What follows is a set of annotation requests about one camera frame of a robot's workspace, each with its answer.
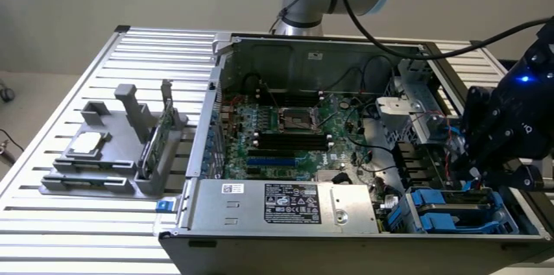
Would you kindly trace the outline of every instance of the black ram slot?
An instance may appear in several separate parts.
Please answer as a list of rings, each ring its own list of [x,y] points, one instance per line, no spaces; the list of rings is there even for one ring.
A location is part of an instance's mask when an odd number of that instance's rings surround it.
[[[327,138],[314,134],[260,134],[262,150],[327,150]]]
[[[311,108],[319,103],[319,96],[316,93],[310,93],[308,95],[291,95],[290,93],[275,92],[268,94],[267,92],[262,92],[258,104],[274,106],[275,102],[280,107]]]
[[[248,156],[254,157],[294,157],[291,150],[248,150]]]

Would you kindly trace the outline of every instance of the slotted aluminum surface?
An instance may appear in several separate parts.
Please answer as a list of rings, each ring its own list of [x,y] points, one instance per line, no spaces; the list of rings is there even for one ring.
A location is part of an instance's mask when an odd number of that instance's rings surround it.
[[[40,179],[64,150],[83,118],[87,101],[113,98],[120,83],[137,87],[136,98],[161,111],[161,79],[173,80],[173,100],[189,123],[177,150],[165,196],[180,193],[211,60],[212,32],[131,28],[115,33],[84,75],[0,183],[1,274],[177,274],[153,236],[155,201],[41,195]],[[442,51],[467,42],[431,41]],[[504,70],[484,51],[448,59],[467,86],[494,86]]]

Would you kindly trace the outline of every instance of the blue pcie slot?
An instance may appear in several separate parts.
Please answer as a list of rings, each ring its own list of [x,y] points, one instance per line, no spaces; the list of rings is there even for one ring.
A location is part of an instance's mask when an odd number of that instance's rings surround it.
[[[248,158],[246,161],[248,166],[296,166],[296,160],[294,158]]]

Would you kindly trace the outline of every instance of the blue latch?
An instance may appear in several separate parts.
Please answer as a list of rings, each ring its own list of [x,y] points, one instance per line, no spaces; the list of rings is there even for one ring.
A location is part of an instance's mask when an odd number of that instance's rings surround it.
[[[173,212],[173,202],[168,200],[159,200],[156,203],[156,212],[157,213],[172,213]]]

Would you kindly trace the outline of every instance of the warning label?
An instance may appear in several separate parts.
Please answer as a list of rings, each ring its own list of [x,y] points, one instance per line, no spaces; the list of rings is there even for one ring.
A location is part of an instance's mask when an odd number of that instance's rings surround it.
[[[320,224],[318,186],[266,184],[264,220],[280,224]]]

